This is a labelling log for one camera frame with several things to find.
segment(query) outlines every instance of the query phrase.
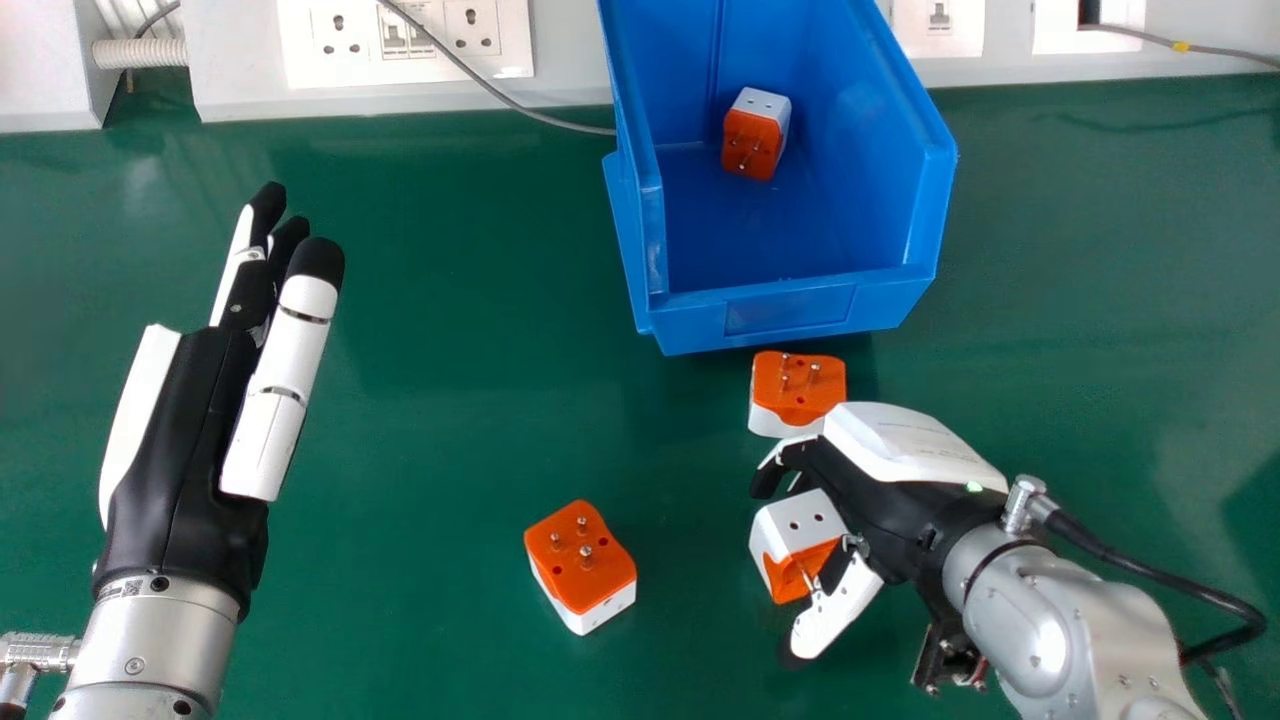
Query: robotic hand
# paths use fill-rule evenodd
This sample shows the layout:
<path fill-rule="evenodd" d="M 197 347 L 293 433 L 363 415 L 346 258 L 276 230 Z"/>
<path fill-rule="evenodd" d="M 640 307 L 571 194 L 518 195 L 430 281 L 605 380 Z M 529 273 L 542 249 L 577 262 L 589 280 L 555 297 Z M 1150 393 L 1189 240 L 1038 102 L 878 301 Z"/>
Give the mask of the robotic hand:
<path fill-rule="evenodd" d="M 46 673 L 70 674 L 58 720 L 216 712 L 344 272 L 305 218 L 273 232 L 284 208 L 276 183 L 244 206 L 209 327 L 143 332 L 102 460 L 88 626 L 0 635 L 0 720 Z"/>
<path fill-rule="evenodd" d="M 774 600 L 809 602 L 782 639 L 787 665 L 817 659 L 883 585 L 913 583 L 933 624 L 911 682 L 931 696 L 942 683 L 984 689 L 995 667 L 1027 719 L 1203 720 L 1181 665 L 1266 628 L 1248 603 L 1102 544 L 1041 480 L 1019 477 L 1010 489 L 928 415 L 844 402 L 818 428 L 782 439 L 751 482 L 763 500 L 796 473 L 787 497 L 756 514 L 749 541 Z M 1245 625 L 1180 651 L 1149 596 L 1059 557 L 1046 530 Z"/>

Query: white outlet plate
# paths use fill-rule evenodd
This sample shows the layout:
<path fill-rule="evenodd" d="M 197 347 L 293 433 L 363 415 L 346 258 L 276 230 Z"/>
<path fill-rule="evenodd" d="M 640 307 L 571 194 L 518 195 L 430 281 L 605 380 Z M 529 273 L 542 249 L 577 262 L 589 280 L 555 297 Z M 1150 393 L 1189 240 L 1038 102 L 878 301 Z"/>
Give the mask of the white outlet plate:
<path fill-rule="evenodd" d="M 1142 40 L 1111 32 L 1080 32 L 1079 0 L 1036 0 L 1032 55 L 1137 53 Z M 1102 0 L 1103 23 L 1143 29 L 1147 0 Z"/>
<path fill-rule="evenodd" d="M 893 35 L 908 58 L 980 58 L 987 0 L 893 0 Z"/>
<path fill-rule="evenodd" d="M 534 77 L 529 0 L 398 0 L 477 73 Z M 453 63 L 372 0 L 276 0 L 292 90 L 466 81 Z"/>

